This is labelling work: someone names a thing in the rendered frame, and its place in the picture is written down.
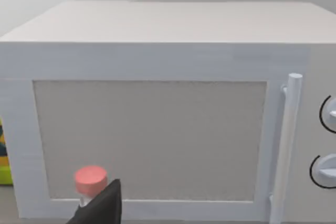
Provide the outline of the pale microwave oven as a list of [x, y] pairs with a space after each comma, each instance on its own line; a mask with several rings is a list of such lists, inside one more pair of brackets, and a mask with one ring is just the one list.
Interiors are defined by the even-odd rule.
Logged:
[[66, 2], [0, 37], [18, 213], [68, 219], [73, 174], [124, 220], [336, 224], [336, 14], [303, 2]]

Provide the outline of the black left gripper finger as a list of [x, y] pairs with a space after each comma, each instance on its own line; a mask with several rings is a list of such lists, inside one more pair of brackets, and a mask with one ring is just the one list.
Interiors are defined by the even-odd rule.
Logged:
[[78, 207], [66, 224], [121, 224], [121, 220], [121, 182], [114, 179], [86, 206]]

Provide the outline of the green and yellow box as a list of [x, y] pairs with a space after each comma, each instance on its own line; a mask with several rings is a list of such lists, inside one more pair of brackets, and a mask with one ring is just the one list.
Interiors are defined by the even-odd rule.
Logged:
[[7, 154], [2, 121], [0, 119], [0, 185], [12, 186], [13, 180]]

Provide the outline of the white microwave knob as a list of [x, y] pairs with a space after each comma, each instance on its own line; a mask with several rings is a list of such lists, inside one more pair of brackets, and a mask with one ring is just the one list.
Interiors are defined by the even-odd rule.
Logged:
[[336, 134], [336, 97], [329, 95], [321, 103], [319, 122], [326, 131]]
[[336, 190], [336, 154], [316, 156], [310, 164], [309, 177], [319, 188]]

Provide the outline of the bottle with red cap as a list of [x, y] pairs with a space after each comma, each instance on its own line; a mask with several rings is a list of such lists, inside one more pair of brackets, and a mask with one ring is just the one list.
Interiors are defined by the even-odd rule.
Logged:
[[75, 172], [74, 181], [80, 195], [79, 206], [84, 207], [107, 187], [108, 174], [100, 166], [85, 166]]

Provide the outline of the pale microwave door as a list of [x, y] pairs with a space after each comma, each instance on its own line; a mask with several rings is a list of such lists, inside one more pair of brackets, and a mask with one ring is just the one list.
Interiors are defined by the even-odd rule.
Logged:
[[19, 216], [69, 218], [73, 174], [122, 182], [126, 220], [264, 221], [291, 44], [0, 42]]

